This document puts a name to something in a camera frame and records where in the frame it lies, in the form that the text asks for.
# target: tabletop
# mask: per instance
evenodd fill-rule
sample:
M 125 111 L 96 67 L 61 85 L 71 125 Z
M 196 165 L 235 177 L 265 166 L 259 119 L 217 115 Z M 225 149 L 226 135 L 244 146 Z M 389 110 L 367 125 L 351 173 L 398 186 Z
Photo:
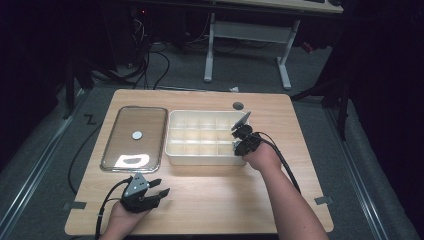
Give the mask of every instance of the tabletop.
M 65 231 L 70 235 L 94 235 L 100 206 L 109 190 L 131 173 L 104 172 L 100 168 L 114 120 L 125 106 L 161 107 L 173 110 L 235 111 L 233 103 L 251 111 L 254 131 L 267 133 L 275 141 L 295 175 L 302 195 L 327 232 L 333 222 L 314 166 L 302 135 L 293 105 L 284 94 L 190 92 L 165 90 L 117 90 L 87 165 L 75 201 L 84 209 L 72 209 Z M 152 194 L 171 188 L 158 208 L 151 211 L 133 234 L 249 234 L 276 233 L 268 194 L 262 177 L 248 164 L 244 166 L 177 166 L 162 154 L 157 172 L 144 174 L 148 180 L 162 179 L 150 189 Z M 111 198 L 120 197 L 117 188 Z M 113 202 L 106 205 L 102 230 L 106 228 Z
M 342 13 L 341 6 L 334 6 L 325 0 L 324 3 L 317 3 L 306 0 L 216 0 L 216 2 L 257 5 L 261 7 L 275 7 L 293 10 L 323 12 L 323 13 Z

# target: black tape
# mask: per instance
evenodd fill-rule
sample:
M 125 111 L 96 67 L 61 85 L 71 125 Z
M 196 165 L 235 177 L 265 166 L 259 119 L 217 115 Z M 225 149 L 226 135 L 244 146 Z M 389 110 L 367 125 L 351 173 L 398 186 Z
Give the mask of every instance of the black tape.
M 70 210 L 70 209 L 85 209 L 85 206 L 87 205 L 86 202 L 72 202 L 68 203 L 66 202 L 63 205 L 63 210 Z
M 333 198 L 332 197 L 328 197 L 328 196 L 323 196 L 323 197 L 319 197 L 319 198 L 315 198 L 315 203 L 317 205 L 321 205 L 326 203 L 327 205 L 330 205 L 333 203 Z
M 96 125 L 95 122 L 92 122 L 93 114 L 84 114 L 84 117 L 88 117 L 87 125 Z

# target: forearm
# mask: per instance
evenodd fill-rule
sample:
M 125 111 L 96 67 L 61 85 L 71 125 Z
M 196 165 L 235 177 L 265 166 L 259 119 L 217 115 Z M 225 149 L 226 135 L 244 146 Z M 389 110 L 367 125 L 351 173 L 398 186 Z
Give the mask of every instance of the forearm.
M 102 236 L 100 236 L 99 240 L 122 240 L 125 237 L 126 236 L 122 236 L 122 234 L 119 233 L 119 231 L 107 229 L 105 233 Z
M 280 239 L 328 239 L 320 221 L 281 169 L 261 172 Z

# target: dark background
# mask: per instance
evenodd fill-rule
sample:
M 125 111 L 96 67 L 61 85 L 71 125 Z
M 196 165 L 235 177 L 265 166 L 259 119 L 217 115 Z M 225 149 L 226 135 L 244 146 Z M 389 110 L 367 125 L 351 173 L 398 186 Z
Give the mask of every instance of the dark background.
M 390 2 L 344 1 L 344 15 L 379 16 Z M 349 68 L 350 98 L 362 126 L 405 212 L 423 237 L 424 3 L 393 3 L 395 7 L 376 18 L 377 23 L 348 24 L 343 31 L 332 21 L 307 19 L 295 45 L 308 42 L 313 48 L 335 47 L 317 84 Z M 147 10 L 154 24 L 152 37 L 180 48 L 191 40 L 186 32 L 191 36 L 201 33 L 207 16 L 181 9 Z M 1 169 L 56 106 L 55 94 L 66 81 L 72 56 L 84 56 L 110 70 L 133 63 L 134 43 L 129 31 L 126 5 L 40 0 L 0 3 L 1 136 L 6 138 Z M 348 60 L 358 49 L 364 50 L 364 55 L 353 61 L 352 67 Z M 77 68 L 75 72 L 92 70 L 84 65 Z M 78 80 L 90 87 L 83 77 Z M 330 88 L 322 94 L 337 95 L 338 91 Z

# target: person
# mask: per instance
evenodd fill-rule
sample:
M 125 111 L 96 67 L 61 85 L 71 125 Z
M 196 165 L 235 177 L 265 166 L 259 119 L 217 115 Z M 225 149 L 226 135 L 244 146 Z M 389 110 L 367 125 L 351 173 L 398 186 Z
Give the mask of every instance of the person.
M 265 182 L 279 239 L 328 239 L 318 217 L 281 170 L 280 159 L 271 146 L 262 142 L 256 151 L 243 156 L 243 160 L 259 171 Z M 148 211 L 129 213 L 118 201 L 100 239 L 123 239 L 147 214 Z

